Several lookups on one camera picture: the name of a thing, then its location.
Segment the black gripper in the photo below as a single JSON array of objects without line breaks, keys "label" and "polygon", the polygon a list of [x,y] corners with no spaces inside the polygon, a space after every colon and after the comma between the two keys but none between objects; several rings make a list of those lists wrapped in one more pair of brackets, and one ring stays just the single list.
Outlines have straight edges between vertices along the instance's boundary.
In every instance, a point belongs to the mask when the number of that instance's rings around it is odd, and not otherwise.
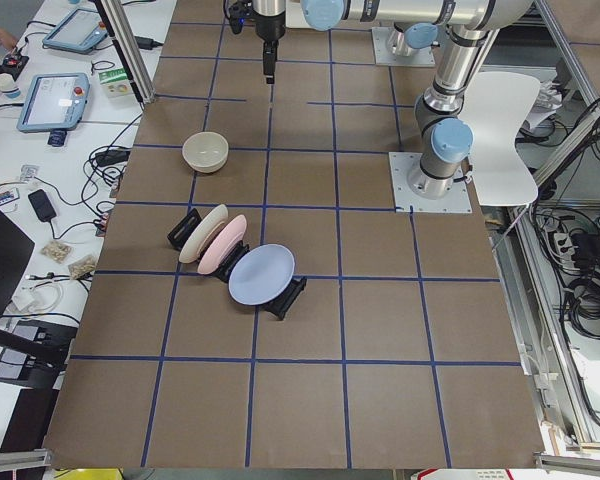
[{"label": "black gripper", "polygon": [[285,34],[286,1],[253,0],[252,9],[256,34],[264,41],[262,65],[265,82],[274,84],[278,59],[278,41]]}]

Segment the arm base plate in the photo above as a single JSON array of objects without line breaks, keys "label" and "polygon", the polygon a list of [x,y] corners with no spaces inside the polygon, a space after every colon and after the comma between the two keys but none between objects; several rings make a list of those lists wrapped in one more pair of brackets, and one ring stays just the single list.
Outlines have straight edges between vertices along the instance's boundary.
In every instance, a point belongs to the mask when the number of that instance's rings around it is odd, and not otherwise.
[{"label": "arm base plate", "polygon": [[431,23],[373,27],[375,64],[381,66],[433,68],[433,46],[438,27]]},{"label": "arm base plate", "polygon": [[462,170],[447,179],[428,177],[421,169],[420,153],[390,152],[389,163],[395,210],[404,213],[470,214],[471,201],[466,183],[456,179]]}]

